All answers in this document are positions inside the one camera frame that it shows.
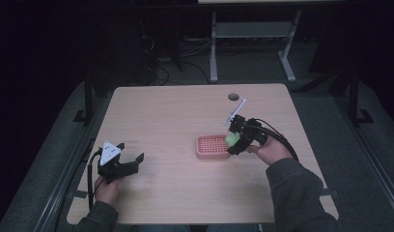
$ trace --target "basket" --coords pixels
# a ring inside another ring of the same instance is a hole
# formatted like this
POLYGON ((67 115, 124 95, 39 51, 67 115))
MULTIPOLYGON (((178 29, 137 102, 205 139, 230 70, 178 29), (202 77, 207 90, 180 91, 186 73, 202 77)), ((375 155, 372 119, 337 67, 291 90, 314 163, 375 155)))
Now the basket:
POLYGON ((231 155, 227 152, 225 144, 225 134, 206 134, 197 136, 196 149, 197 158, 207 159, 226 159, 231 155))

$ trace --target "white triangular marker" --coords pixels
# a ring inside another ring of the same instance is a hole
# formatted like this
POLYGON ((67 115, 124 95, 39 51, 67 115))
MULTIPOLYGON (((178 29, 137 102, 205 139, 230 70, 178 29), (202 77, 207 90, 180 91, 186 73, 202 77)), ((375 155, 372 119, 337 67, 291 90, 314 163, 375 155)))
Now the white triangular marker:
POLYGON ((122 149, 116 147, 115 145, 111 144, 108 141, 104 141, 103 149, 101 151, 100 165, 104 166, 110 160, 112 160, 117 155, 119 155, 119 153, 121 153, 121 152, 122 152, 122 149))

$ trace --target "hand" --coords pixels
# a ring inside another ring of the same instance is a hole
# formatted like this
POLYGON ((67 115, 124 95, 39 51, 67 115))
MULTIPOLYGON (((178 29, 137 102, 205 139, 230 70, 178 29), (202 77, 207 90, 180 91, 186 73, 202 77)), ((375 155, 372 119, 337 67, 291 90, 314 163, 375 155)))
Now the hand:
POLYGON ((123 178, 114 180, 109 185, 103 180, 103 177, 99 176, 95 181, 95 187, 98 188, 95 191, 95 198, 97 201, 102 201, 106 204, 113 205, 119 194, 119 186, 122 183, 123 178))
POLYGON ((272 165, 273 163, 284 159, 292 158, 291 153, 287 148, 282 145, 278 140, 272 136, 268 136, 266 144, 264 146, 249 145, 246 152, 255 153, 264 163, 272 165))

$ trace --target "dark background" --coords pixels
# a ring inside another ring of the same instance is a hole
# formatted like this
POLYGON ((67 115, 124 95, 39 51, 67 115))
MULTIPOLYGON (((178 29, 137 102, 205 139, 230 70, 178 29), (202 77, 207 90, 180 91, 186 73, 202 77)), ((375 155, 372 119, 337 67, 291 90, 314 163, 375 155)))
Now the dark background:
MULTIPOLYGON (((143 33, 161 37, 157 45, 174 55, 182 36, 210 35, 207 11, 99 17, 70 6, 68 1, 0 0, 0 219, 71 91, 88 73, 99 95, 118 85, 147 85, 153 57, 141 50, 143 33), (140 27, 139 18, 144 19, 140 27), (101 69, 89 70, 88 64, 101 69)), ((304 10, 295 39, 309 38, 320 41, 316 72, 352 63, 394 120, 393 1, 304 10)))

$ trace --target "metal leg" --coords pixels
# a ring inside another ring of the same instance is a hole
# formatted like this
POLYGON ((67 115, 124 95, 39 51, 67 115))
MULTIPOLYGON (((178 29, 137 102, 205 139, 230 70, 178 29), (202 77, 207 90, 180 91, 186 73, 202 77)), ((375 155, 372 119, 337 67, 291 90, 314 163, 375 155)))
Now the metal leg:
POLYGON ((293 22, 291 23, 291 28, 288 34, 288 40, 285 48, 283 50, 278 51, 279 59, 281 60, 282 67, 284 68, 285 75, 290 82, 296 82, 296 77, 294 76, 294 72, 291 69, 290 62, 288 61, 288 53, 290 52, 291 45, 294 40, 294 36, 296 34, 296 28, 298 26, 299 18, 300 18, 301 10, 296 11, 293 22))
POLYGON ((210 54, 210 81, 216 83, 217 77, 217 61, 215 59, 215 12, 212 13, 212 25, 211 25, 211 54, 210 54))

